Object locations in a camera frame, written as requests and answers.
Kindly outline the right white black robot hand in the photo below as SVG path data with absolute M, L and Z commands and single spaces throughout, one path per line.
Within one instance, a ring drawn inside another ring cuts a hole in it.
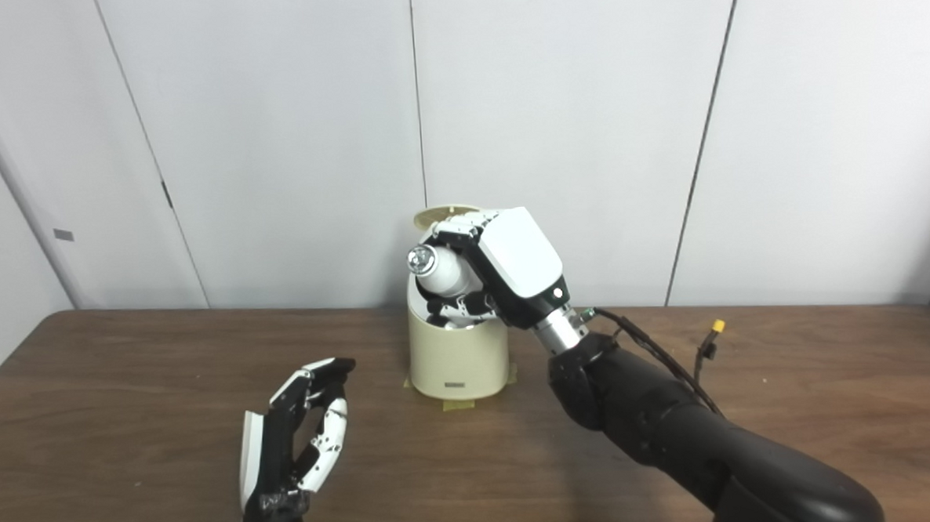
M 437 220 L 407 264 L 437 327 L 500 319 L 529 330 L 570 306 L 561 257 L 523 206 Z

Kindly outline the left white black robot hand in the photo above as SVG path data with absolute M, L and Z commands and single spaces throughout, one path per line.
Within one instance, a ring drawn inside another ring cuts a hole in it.
M 245 411 L 239 473 L 241 522 L 303 522 L 338 462 L 347 431 L 353 358 L 298 368 L 267 411 Z

